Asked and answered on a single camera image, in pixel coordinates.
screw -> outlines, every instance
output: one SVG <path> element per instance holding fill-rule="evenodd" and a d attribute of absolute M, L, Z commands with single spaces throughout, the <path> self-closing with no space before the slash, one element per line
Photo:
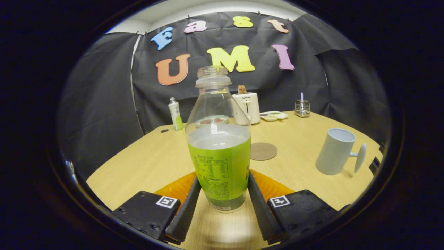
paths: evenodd
<path fill-rule="evenodd" d="M 151 224 L 150 227 L 154 230 L 160 230 L 160 227 L 158 225 L 155 224 Z"/>

green bottle label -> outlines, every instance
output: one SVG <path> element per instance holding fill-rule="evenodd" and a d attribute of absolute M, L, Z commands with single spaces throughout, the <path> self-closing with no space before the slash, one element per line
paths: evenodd
<path fill-rule="evenodd" d="M 243 195 L 248 185 L 251 138 L 225 149 L 200 149 L 188 144 L 194 168 L 207 197 L 227 201 Z"/>
<path fill-rule="evenodd" d="M 182 118 L 180 116 L 176 116 L 176 126 L 177 126 L 177 130 L 183 129 L 183 122 L 182 122 Z"/>

white toaster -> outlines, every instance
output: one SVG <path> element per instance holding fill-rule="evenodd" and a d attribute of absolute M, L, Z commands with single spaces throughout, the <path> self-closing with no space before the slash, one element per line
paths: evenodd
<path fill-rule="evenodd" d="M 261 121 L 261 116 L 259 115 L 258 94 L 233 94 L 233 98 L 238 103 L 239 107 L 241 107 L 251 124 Z"/>

black backdrop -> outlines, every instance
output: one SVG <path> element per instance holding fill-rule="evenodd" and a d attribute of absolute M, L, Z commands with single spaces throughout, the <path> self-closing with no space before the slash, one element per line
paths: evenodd
<path fill-rule="evenodd" d="M 247 16 L 251 28 L 238 28 L 234 16 Z M 281 33 L 267 20 L 275 19 L 289 33 Z M 206 21 L 207 30 L 184 33 L 188 23 Z M 172 42 L 157 49 L 151 38 L 172 27 Z M 104 35 L 80 58 L 67 81 L 59 110 L 59 141 L 64 156 L 74 162 L 83 178 L 160 125 L 171 124 L 169 97 L 180 103 L 187 121 L 198 96 L 197 70 L 211 65 L 206 51 L 221 47 L 231 53 L 238 45 L 249 47 L 255 70 L 229 73 L 233 84 L 258 93 L 261 111 L 293 110 L 304 93 L 311 110 L 347 124 L 378 143 L 389 133 L 389 109 L 382 83 L 367 59 L 332 27 L 305 14 L 295 21 L 247 12 L 218 12 L 194 16 L 141 36 Z M 273 44 L 288 47 L 294 70 L 281 70 Z M 176 56 L 188 53 L 188 75 L 174 85 L 161 85 L 155 64 L 172 59 L 170 75 L 179 72 Z"/>

ceiling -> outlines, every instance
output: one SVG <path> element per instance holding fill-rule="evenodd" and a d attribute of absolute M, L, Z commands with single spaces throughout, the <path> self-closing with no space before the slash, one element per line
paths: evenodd
<path fill-rule="evenodd" d="M 245 4 L 249 3 L 246 1 L 244 2 L 236 0 L 167 0 L 154 6 L 148 7 L 130 18 L 152 24 L 160 19 L 165 18 L 166 16 L 177 13 L 184 9 L 217 2 L 226 2 L 227 5 L 229 4 L 229 2 L 232 2 L 232 5 L 238 5 L 241 2 Z M 283 0 L 251 0 L 250 3 L 271 5 L 277 8 L 282 8 L 286 11 L 294 12 L 299 16 L 305 14 L 305 12 L 301 9 Z"/>

